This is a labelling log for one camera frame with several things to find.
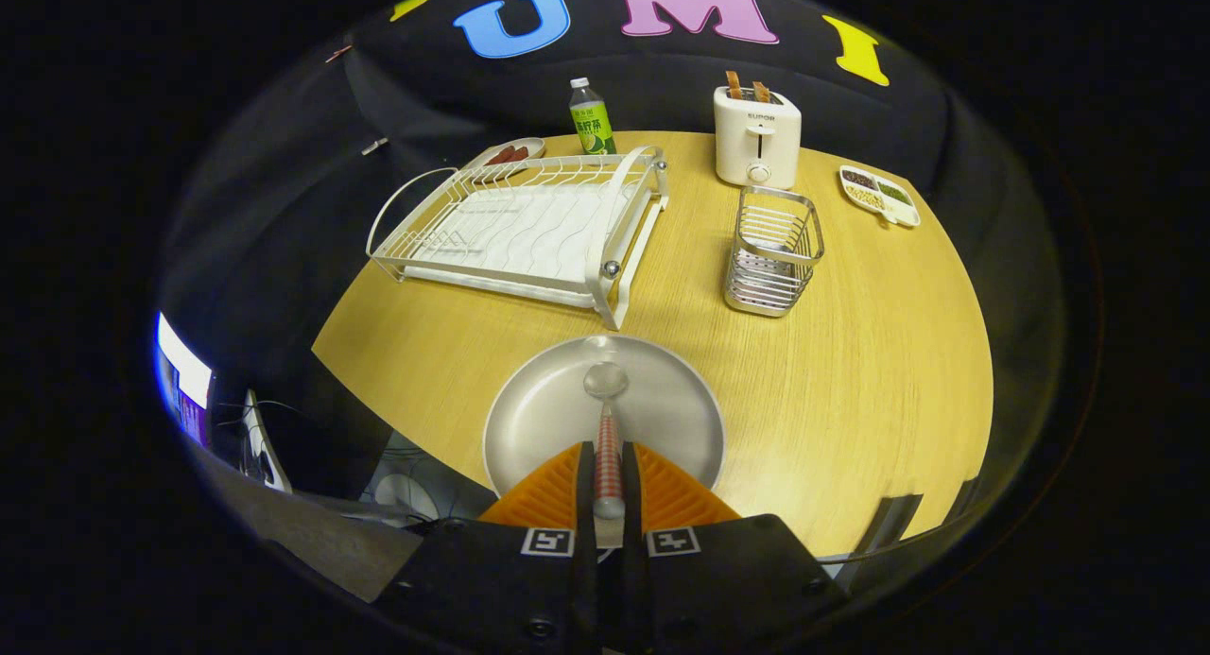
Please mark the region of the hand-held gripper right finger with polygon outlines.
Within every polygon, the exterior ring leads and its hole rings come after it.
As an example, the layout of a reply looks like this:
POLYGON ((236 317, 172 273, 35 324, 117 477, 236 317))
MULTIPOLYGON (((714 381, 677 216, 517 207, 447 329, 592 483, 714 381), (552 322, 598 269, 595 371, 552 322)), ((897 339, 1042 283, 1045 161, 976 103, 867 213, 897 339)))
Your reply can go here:
POLYGON ((640 446, 621 458, 620 647, 628 654, 791 654, 849 594, 778 516, 644 525, 640 446))

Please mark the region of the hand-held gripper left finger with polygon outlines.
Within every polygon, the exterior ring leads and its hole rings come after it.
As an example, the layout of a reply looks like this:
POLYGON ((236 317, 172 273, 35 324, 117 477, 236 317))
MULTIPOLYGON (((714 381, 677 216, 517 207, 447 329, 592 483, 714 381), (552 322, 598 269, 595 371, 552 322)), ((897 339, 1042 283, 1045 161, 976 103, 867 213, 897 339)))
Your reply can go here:
POLYGON ((431 523, 374 602, 378 615, 414 653, 599 653, 594 461, 590 442, 557 456, 561 523, 431 523))

